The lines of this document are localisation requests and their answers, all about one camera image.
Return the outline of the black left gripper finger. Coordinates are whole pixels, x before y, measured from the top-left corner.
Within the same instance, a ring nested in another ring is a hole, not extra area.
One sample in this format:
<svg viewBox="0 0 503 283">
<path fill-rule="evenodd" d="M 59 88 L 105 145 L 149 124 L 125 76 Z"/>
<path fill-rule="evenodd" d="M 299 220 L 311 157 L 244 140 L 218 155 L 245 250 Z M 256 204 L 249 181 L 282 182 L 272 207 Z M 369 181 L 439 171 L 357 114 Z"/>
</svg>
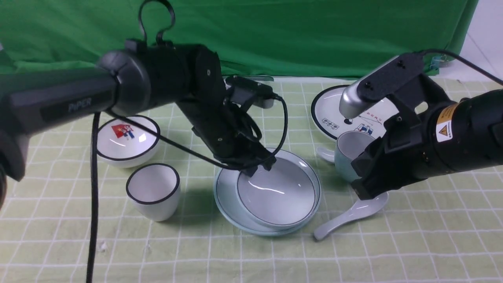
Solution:
<svg viewBox="0 0 503 283">
<path fill-rule="evenodd" d="M 264 161 L 263 163 L 263 168 L 266 170 L 266 171 L 270 171 L 273 167 L 273 165 L 276 163 L 276 159 L 267 159 L 266 161 Z"/>
<path fill-rule="evenodd" d="M 246 169 L 244 169 L 244 175 L 246 175 L 248 177 L 253 177 L 253 175 L 255 174 L 255 172 L 257 172 L 257 169 L 258 169 L 257 165 L 254 165 L 252 167 L 246 168 Z"/>
</svg>

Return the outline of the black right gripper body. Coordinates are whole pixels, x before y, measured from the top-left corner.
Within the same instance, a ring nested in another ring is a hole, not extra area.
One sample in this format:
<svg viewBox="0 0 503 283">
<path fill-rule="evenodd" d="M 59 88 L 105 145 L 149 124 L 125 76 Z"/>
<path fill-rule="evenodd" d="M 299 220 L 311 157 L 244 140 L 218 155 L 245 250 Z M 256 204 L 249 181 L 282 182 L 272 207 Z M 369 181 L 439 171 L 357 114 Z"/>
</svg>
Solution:
<svg viewBox="0 0 503 283">
<path fill-rule="evenodd" d="M 399 112 L 385 121 L 384 136 L 351 163 L 359 175 L 351 187 L 361 200 L 454 172 L 436 149 L 438 116 L 454 104 L 443 88 L 418 75 L 388 99 Z"/>
</svg>

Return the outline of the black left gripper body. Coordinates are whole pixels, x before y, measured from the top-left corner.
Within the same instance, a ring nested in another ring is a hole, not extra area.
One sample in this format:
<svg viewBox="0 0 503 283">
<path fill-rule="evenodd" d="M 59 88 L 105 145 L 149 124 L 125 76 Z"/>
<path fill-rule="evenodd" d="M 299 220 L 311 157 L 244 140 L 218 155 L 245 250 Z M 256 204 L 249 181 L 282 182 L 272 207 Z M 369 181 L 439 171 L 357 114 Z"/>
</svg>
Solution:
<svg viewBox="0 0 503 283">
<path fill-rule="evenodd" d="M 230 102 L 229 96 L 215 105 L 196 97 L 183 98 L 176 105 L 213 155 L 201 159 L 222 169 L 263 166 L 267 159 L 275 159 L 275 153 L 261 144 L 262 132 L 249 108 Z"/>
</svg>

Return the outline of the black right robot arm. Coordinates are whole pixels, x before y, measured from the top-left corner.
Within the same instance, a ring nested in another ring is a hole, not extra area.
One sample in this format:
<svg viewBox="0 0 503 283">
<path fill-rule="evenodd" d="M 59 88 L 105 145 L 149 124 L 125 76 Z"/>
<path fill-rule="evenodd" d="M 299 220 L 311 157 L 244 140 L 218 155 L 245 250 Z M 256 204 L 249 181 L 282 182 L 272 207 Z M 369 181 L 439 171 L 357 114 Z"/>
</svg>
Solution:
<svg viewBox="0 0 503 283">
<path fill-rule="evenodd" d="M 384 91 L 398 109 L 351 165 L 361 200 L 428 178 L 502 164 L 502 90 L 451 100 L 426 75 Z"/>
</svg>

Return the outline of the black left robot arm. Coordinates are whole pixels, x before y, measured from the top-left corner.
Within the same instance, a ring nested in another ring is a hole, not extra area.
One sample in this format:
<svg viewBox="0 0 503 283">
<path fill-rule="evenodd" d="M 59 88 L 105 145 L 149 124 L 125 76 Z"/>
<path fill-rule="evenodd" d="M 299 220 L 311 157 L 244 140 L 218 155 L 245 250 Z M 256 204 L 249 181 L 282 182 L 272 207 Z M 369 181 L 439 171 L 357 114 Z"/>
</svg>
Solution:
<svg viewBox="0 0 503 283">
<path fill-rule="evenodd" d="M 226 88 L 216 52 L 202 44 L 147 46 L 127 40 L 123 50 L 104 54 L 95 67 L 1 75 L 1 201 L 7 177 L 21 181 L 32 136 L 88 115 L 107 112 L 119 119 L 175 103 L 224 169 L 253 176 L 271 170 L 275 154 L 247 110 L 270 108 L 275 95 L 237 77 Z"/>
</svg>

